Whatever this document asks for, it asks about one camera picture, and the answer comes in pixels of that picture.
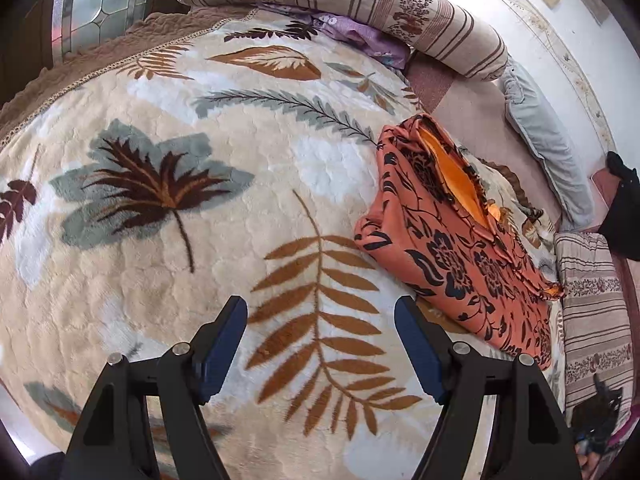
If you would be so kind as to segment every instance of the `beige quilt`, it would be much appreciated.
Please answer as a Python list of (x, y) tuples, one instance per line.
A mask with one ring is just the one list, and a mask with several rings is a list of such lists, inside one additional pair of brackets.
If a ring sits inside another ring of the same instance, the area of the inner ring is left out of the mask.
[[(410, 477), (440, 407), (394, 327), (408, 289), (351, 239), (378, 187), (379, 132), (415, 113), (382, 65), (262, 10), (44, 101), (0, 152), (0, 377), (24, 413), (65, 449), (110, 352), (158, 356), (238, 294), (249, 325), (203, 408), (231, 478)], [(453, 339), (498, 355), (423, 307)], [(552, 308), (545, 374), (563, 405)], [(157, 403), (151, 414), (175, 478)]]

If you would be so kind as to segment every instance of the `gray pillow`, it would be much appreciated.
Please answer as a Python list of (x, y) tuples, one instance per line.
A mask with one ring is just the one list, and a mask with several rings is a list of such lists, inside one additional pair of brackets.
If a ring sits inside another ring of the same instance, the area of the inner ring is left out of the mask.
[(562, 207), (561, 231), (580, 230), (594, 219), (589, 179), (556, 112), (526, 70), (509, 57), (500, 76), (506, 116), (527, 143)]

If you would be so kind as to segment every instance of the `floral wall border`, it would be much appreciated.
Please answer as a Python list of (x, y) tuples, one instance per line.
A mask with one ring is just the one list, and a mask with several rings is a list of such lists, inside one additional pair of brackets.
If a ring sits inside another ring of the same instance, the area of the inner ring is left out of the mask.
[(530, 28), (536, 38), (549, 51), (569, 80), (575, 93), (598, 134), (600, 145), (605, 152), (615, 151), (616, 145), (600, 103), (587, 76), (571, 56), (569, 49), (560, 39), (551, 24), (540, 14), (529, 0), (502, 0)]

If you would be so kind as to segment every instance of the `silver bolt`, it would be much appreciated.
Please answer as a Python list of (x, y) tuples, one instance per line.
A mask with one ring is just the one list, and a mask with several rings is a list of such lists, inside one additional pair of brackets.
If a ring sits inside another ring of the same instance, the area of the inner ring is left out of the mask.
[(466, 355), (471, 352), (471, 346), (462, 341), (457, 341), (453, 343), (453, 351), (456, 354)]
[(111, 366), (118, 364), (120, 361), (122, 361), (122, 354), (120, 352), (114, 352), (107, 357), (107, 362)]
[(520, 361), (525, 366), (531, 366), (534, 363), (533, 357), (531, 357), (529, 354), (520, 354), (518, 356), (518, 361)]
[(176, 343), (171, 350), (175, 355), (185, 355), (191, 350), (191, 346), (183, 341), (182, 343)]

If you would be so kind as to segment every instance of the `orange floral fabric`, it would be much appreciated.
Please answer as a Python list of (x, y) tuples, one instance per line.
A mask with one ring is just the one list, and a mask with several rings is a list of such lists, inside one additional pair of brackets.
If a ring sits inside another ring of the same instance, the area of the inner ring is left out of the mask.
[(561, 297), (561, 287), (489, 214), (475, 171), (446, 131), (421, 114), (386, 127), (377, 149), (380, 191), (356, 224), (360, 249), (470, 332), (546, 369), (545, 300)]

